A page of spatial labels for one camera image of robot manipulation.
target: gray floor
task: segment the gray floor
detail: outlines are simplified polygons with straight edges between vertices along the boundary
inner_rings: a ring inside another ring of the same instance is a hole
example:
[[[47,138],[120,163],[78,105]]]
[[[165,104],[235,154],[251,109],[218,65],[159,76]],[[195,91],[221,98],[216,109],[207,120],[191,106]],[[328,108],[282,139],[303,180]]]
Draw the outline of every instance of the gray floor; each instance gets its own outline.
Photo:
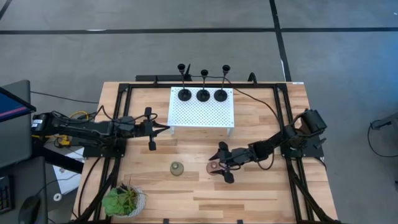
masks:
[[[394,0],[276,0],[282,28],[398,26]],[[13,0],[0,30],[272,27],[260,0]],[[398,158],[377,157],[367,144],[369,122],[398,111],[398,32],[284,33],[293,81],[305,82],[312,108],[328,124],[324,134],[328,177],[339,219],[396,223]],[[255,72],[260,81],[283,81],[274,33],[0,35],[0,84],[21,79],[32,89],[98,100],[104,81],[232,67],[234,81]],[[32,96],[40,112],[93,111],[96,105]],[[398,154],[390,127],[371,133],[376,150]],[[51,212],[69,219],[74,195]]]

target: screen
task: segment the screen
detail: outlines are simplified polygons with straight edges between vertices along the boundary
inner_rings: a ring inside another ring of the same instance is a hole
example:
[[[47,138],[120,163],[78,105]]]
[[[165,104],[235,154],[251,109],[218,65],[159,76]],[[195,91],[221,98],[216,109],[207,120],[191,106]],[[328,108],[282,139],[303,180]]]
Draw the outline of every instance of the screen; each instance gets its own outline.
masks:
[[[30,113],[30,108],[0,93],[0,121]]]

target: white pegboard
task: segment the white pegboard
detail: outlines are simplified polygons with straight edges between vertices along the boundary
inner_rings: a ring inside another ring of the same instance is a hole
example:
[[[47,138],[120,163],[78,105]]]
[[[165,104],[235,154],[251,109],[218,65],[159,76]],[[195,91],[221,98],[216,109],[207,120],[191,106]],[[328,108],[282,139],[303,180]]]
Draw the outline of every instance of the white pegboard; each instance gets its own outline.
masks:
[[[232,88],[224,88],[228,97],[224,102],[214,99],[214,92],[220,88],[205,88],[210,93],[210,99],[201,102],[197,92],[202,88],[186,88],[191,91],[188,101],[181,101],[178,92],[182,87],[172,87],[170,91],[168,126],[233,128],[234,96]]]

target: computer mouse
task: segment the computer mouse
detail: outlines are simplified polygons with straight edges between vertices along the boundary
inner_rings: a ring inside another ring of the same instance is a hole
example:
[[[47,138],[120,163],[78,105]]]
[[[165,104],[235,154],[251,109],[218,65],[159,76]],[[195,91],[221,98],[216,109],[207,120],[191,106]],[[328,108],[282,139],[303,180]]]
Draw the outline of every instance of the computer mouse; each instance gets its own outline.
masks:
[[[19,224],[34,224],[40,208],[40,197],[38,195],[30,196],[25,199],[19,210],[18,223]]]

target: wooden table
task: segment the wooden table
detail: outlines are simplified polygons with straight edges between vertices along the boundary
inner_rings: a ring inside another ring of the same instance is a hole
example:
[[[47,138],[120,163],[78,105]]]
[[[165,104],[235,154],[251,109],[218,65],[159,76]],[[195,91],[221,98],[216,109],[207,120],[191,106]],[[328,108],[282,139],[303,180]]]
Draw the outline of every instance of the wooden table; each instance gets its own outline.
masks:
[[[106,82],[99,105],[104,105],[112,116],[119,83]],[[309,108],[303,84],[287,83],[292,112],[295,115]],[[241,89],[275,108],[271,89]],[[280,93],[282,109],[283,96]],[[158,123],[167,124],[169,111],[169,88],[135,88],[132,91],[129,115],[139,116],[144,108],[152,107],[157,113]],[[122,115],[124,100],[120,109]],[[175,128],[160,134],[155,141],[157,150],[148,150],[148,138],[129,139],[126,155],[121,161],[118,183],[140,187],[147,195],[146,207],[136,218],[113,218],[113,223],[162,223],[169,218],[171,223],[294,223],[294,210],[284,158],[279,149],[275,151],[275,162],[270,170],[261,170],[256,163],[245,164],[234,171],[234,184],[227,184],[220,175],[206,172],[208,159],[217,151],[218,142],[225,141],[230,149],[247,147],[250,142],[267,139],[280,131],[277,120],[266,105],[234,91],[235,129],[228,139],[226,129]],[[100,113],[96,121],[107,120]],[[95,158],[85,162],[74,211],[77,213],[78,196],[88,170]],[[97,194],[103,169],[101,159],[91,173],[82,200],[82,211]],[[170,173],[170,163],[181,162],[184,173],[175,177]],[[271,159],[262,161],[263,167]],[[312,158],[303,159],[308,188],[322,209],[332,218],[337,218],[325,168]],[[306,219],[301,193],[300,206]]]

